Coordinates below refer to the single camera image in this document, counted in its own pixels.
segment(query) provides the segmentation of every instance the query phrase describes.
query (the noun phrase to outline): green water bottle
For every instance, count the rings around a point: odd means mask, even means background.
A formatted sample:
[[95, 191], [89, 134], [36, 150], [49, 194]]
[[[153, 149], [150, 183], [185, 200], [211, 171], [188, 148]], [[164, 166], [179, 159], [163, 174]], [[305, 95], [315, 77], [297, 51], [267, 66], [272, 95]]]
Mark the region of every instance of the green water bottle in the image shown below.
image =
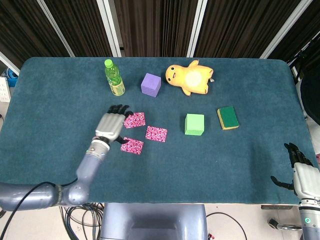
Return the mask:
[[116, 96], [121, 96], [125, 93], [124, 82], [119, 73], [119, 68], [115, 65], [111, 59], [107, 59], [104, 61], [105, 66], [105, 75], [108, 79], [111, 91]]

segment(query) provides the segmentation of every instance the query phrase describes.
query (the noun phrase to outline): green sponge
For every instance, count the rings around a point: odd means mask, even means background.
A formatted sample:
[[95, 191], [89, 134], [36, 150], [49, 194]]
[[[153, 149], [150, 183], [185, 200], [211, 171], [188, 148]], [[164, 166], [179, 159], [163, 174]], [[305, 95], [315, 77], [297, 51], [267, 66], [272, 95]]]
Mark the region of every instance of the green sponge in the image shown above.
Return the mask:
[[184, 121], [184, 134], [201, 136], [205, 131], [205, 116], [202, 114], [187, 114]]
[[236, 129], [239, 127], [239, 122], [233, 106], [219, 108], [217, 112], [223, 130]]

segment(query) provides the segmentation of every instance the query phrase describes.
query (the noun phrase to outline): bottle cap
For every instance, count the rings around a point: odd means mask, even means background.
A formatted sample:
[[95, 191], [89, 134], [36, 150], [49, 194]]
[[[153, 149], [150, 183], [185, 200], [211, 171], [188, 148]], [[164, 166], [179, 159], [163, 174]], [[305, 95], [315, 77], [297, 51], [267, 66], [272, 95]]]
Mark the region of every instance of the bottle cap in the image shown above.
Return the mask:
[[104, 65], [105, 65], [106, 68], [109, 69], [109, 68], [112, 68], [112, 66], [114, 65], [114, 63], [112, 62], [111, 59], [107, 59], [107, 60], [104, 61]]

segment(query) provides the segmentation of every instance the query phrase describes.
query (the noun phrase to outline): power outlet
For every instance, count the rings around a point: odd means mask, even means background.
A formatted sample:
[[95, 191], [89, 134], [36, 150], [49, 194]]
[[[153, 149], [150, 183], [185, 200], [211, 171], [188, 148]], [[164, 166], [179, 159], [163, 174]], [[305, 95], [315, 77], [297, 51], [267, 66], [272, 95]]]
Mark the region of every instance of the power outlet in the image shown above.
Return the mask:
[[11, 95], [8, 86], [7, 78], [4, 76], [0, 77], [0, 102], [10, 103]]

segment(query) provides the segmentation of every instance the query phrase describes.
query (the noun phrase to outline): bottle label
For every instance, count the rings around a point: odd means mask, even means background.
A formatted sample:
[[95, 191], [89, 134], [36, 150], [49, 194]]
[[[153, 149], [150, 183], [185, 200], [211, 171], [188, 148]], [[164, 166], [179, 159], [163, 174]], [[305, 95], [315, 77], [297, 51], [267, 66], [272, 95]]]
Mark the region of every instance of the bottle label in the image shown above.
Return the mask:
[[124, 86], [124, 82], [123, 81], [121, 81], [120, 84], [115, 85], [115, 86], [110, 84], [110, 82], [109, 82], [109, 85], [110, 85], [111, 91], [112, 91], [112, 93], [114, 95], [121, 96], [122, 94], [125, 93], [125, 86]]

